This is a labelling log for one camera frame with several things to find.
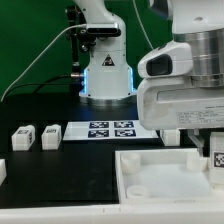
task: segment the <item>green backdrop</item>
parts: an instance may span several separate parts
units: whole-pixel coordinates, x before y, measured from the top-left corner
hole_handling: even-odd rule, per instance
[[[136,3],[153,46],[159,47],[170,41],[171,24],[149,10],[148,0],[136,0]],[[132,0],[106,0],[105,4],[109,11],[120,16],[126,23],[127,62],[134,68],[137,87],[141,79],[136,67],[150,48],[138,24]],[[69,5],[73,5],[72,0],[1,0],[0,96],[54,37],[68,27],[65,8]],[[84,68],[89,57],[80,56]],[[42,83],[54,76],[69,74],[70,71],[70,43],[63,36],[18,84]],[[25,87],[13,94],[29,93],[33,89],[35,87]],[[45,87],[42,91],[68,91],[68,88]]]

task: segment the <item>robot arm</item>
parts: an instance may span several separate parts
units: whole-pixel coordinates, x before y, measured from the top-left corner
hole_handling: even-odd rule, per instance
[[[109,12],[104,0],[74,0],[86,20],[86,29],[78,31],[82,52],[90,53],[84,70],[85,88],[81,102],[95,105],[125,104],[136,96],[132,69],[126,61],[126,26]]]
[[[174,40],[138,65],[140,122],[156,130],[224,127],[224,0],[170,3]]]

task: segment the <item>metal bracket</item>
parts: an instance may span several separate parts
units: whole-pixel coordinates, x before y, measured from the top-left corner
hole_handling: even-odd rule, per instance
[[[199,129],[189,129],[187,130],[187,134],[191,141],[197,146],[200,156],[203,157],[205,140],[200,136]]]

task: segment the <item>printed marker sheet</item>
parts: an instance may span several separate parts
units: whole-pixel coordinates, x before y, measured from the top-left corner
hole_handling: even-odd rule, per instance
[[[68,122],[63,140],[147,139],[158,138],[135,121]]]

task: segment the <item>cable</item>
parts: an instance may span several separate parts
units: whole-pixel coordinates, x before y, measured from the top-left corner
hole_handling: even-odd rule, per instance
[[[140,24],[140,26],[141,26],[141,28],[142,28],[142,32],[143,32],[143,34],[144,34],[144,36],[145,36],[145,38],[146,38],[146,40],[147,40],[147,42],[148,42],[150,48],[151,48],[152,50],[154,50],[154,47],[152,46],[152,43],[151,43],[151,41],[149,40],[149,38],[148,38],[148,36],[147,36],[147,33],[146,33],[146,31],[145,31],[145,28],[144,28],[144,26],[143,26],[143,24],[142,24],[142,21],[141,21],[141,18],[140,18],[140,15],[139,15],[138,8],[137,8],[137,5],[136,5],[135,0],[133,0],[133,5],[134,5],[134,9],[135,9],[136,16],[137,16],[137,18],[138,18],[138,22],[139,22],[139,24]]]
[[[9,85],[9,87],[5,90],[5,92],[3,93],[3,96],[1,98],[1,102],[4,101],[5,95],[7,94],[7,92],[12,88],[12,86],[14,86],[29,70],[30,68],[43,56],[43,54],[59,39],[59,37],[61,37],[62,34],[64,34],[65,32],[67,32],[70,29],[74,29],[74,28],[78,28],[78,27],[86,27],[86,24],[81,24],[81,25],[75,25],[75,26],[70,26],[66,29],[64,29],[61,33],[59,33],[54,39],[53,41],[39,54],[39,56],[25,69],[25,71],[15,80],[13,81],[12,84]]]
[[[59,79],[66,79],[66,78],[71,78],[71,75],[60,75],[60,76],[56,76],[56,77],[53,77],[51,79],[48,79],[47,81],[45,81],[43,84],[41,84],[40,86],[38,86],[34,91],[33,93],[37,93],[40,89],[42,89],[46,83],[50,83],[50,82],[54,82],[54,81],[57,81]]]
[[[8,91],[7,91],[7,93],[5,94],[5,97],[4,97],[4,99],[6,99],[7,98],[7,96],[12,92],[12,91],[14,91],[14,90],[16,90],[16,89],[18,89],[18,88],[21,88],[21,87],[26,87],[26,86],[40,86],[40,85],[44,85],[44,86],[69,86],[69,84],[61,84],[61,83],[57,83],[57,84],[52,84],[52,83],[28,83],[28,84],[22,84],[22,85],[18,85],[18,86],[15,86],[15,87],[13,87],[13,88],[11,88],[11,89],[9,89]]]

